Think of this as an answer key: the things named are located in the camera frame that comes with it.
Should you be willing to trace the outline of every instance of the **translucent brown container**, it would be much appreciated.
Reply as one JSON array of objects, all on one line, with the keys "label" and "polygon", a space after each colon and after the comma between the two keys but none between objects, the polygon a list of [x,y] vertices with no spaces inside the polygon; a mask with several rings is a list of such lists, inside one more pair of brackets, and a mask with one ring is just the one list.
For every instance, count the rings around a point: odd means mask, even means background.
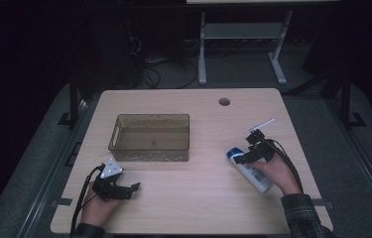
[{"label": "translucent brown container", "polygon": [[120,114],[108,150],[116,161],[186,162],[187,114]]}]

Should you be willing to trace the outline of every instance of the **dark sleeve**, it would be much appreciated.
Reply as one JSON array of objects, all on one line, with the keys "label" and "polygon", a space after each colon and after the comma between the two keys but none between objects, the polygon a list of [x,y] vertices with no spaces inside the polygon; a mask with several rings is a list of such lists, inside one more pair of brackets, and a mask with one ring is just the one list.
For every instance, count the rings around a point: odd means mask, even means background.
[{"label": "dark sleeve", "polygon": [[301,193],[285,195],[281,201],[292,237],[335,237],[329,229],[321,226],[318,214],[308,195]]},{"label": "dark sleeve", "polygon": [[105,230],[101,227],[79,223],[74,231],[74,238],[102,238]]}]

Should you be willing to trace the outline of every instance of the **shirt cuff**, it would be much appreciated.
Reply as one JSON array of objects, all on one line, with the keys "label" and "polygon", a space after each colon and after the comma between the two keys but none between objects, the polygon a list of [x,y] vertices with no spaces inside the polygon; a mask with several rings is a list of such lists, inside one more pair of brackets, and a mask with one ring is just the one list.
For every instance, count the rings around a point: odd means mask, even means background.
[{"label": "shirt cuff", "polygon": [[302,193],[289,194],[283,196],[281,201],[285,209],[288,224],[306,221],[319,222],[318,215],[309,195]]},{"label": "shirt cuff", "polygon": [[105,230],[99,226],[79,223],[74,231],[74,237],[103,237]]}]

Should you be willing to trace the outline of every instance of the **blue bottle cap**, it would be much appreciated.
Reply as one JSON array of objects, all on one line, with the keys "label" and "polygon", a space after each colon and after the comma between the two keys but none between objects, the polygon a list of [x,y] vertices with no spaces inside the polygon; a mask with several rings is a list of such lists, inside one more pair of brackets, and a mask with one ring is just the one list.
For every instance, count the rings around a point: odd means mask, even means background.
[{"label": "blue bottle cap", "polygon": [[233,156],[235,156],[236,154],[239,154],[239,153],[244,153],[244,152],[241,151],[240,149],[234,147],[231,150],[229,150],[228,153],[226,153],[226,156],[228,157],[228,159],[231,159],[231,157],[233,157]]}]

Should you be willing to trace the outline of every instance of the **person's left hand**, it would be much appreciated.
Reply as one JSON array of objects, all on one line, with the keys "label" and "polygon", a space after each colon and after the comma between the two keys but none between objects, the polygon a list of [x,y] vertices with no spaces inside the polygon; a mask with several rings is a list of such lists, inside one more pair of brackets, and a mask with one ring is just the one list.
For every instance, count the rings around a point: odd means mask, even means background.
[{"label": "person's left hand", "polygon": [[82,208],[80,222],[101,227],[123,200],[104,201],[100,196],[96,195],[92,187],[93,181],[89,183],[89,188],[84,198],[84,202],[87,203]]}]

